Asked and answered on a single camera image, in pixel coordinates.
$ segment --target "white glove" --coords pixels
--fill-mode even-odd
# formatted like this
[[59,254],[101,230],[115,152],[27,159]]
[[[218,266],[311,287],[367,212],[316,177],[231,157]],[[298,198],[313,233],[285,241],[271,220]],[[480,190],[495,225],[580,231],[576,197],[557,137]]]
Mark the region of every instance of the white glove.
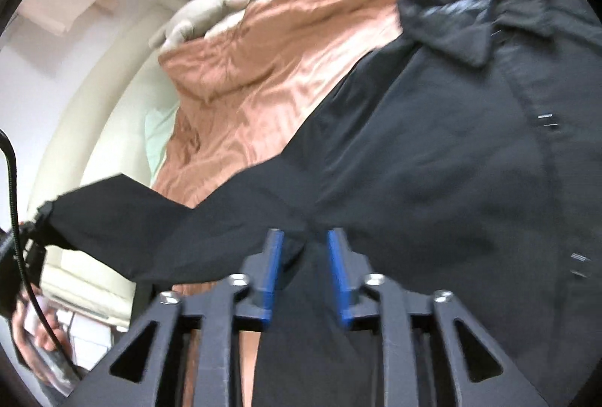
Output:
[[202,37],[223,18],[243,10],[253,0],[192,0],[182,6],[149,40],[149,47],[166,52]]

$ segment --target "black fabric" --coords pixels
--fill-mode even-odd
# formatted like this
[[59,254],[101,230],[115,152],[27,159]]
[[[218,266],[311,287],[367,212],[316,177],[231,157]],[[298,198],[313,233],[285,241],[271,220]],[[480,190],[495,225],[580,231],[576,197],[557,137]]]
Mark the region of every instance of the black fabric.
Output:
[[281,155],[194,210],[118,177],[59,198],[50,223],[135,281],[222,278],[285,230],[255,407],[368,405],[371,339],[341,331],[333,309],[336,226],[407,289],[453,290],[566,406],[602,357],[602,27],[585,0],[398,8],[404,33]]

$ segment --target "wrinkled fabric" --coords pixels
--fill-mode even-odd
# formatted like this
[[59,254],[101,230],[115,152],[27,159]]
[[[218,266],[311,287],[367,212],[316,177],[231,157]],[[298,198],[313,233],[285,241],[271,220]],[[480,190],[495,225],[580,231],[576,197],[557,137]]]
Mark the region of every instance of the wrinkled fabric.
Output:
[[336,320],[326,232],[339,226],[406,289],[452,290],[565,407],[602,357],[602,26],[585,0],[400,0],[398,12],[404,32],[282,154],[195,209],[120,177],[59,198],[50,223],[136,281],[224,277],[284,230],[255,407],[369,403],[374,344]]
[[395,0],[269,0],[160,57],[181,108],[154,188],[190,207],[279,154],[368,51],[399,35]]

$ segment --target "triangular cutout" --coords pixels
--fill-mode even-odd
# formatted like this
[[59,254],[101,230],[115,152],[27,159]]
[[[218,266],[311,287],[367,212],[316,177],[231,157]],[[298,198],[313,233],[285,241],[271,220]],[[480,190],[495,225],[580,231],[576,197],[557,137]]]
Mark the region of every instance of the triangular cutout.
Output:
[[152,341],[157,332],[157,322],[150,322],[132,341],[127,349],[111,365],[109,372],[113,376],[139,384],[144,376]]
[[473,383],[493,378],[502,374],[502,366],[485,349],[467,325],[461,320],[454,320],[458,340],[466,360],[468,377]]

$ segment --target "shirt collar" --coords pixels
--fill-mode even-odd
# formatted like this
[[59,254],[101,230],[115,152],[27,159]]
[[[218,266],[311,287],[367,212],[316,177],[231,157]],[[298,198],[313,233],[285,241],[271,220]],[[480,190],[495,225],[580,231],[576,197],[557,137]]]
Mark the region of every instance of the shirt collar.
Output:
[[397,7],[404,35],[476,68],[489,60],[498,29],[554,33],[548,0],[398,0]]

